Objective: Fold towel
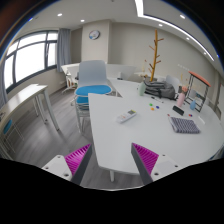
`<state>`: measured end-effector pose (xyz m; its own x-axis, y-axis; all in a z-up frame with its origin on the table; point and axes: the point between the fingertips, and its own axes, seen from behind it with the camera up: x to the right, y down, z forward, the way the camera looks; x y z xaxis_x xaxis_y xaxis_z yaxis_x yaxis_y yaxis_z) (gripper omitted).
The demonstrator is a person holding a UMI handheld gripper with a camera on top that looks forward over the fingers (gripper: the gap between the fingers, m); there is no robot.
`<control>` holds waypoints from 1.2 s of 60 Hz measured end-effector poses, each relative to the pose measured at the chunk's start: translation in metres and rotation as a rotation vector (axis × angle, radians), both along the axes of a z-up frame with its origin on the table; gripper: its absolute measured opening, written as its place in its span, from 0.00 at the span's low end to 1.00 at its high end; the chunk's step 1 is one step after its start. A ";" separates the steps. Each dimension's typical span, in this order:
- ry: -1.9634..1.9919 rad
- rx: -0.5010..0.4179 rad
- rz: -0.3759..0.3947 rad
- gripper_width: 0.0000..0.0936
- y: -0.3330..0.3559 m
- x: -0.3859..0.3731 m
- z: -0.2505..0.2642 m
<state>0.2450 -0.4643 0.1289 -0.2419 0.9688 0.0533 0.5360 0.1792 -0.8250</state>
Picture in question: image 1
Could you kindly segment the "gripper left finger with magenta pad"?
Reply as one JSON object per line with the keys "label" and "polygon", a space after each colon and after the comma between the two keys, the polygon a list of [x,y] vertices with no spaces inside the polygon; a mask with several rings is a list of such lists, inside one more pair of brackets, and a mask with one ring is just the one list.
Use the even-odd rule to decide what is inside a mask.
{"label": "gripper left finger with magenta pad", "polygon": [[87,144],[66,156],[56,155],[42,169],[79,185],[91,155],[92,145]]}

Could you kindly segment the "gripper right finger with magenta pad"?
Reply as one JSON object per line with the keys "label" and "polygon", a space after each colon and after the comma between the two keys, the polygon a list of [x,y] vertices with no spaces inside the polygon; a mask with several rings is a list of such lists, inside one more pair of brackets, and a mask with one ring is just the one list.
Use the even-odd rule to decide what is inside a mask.
{"label": "gripper right finger with magenta pad", "polygon": [[181,166],[168,155],[157,154],[136,143],[131,144],[131,154],[144,185],[181,169]]}

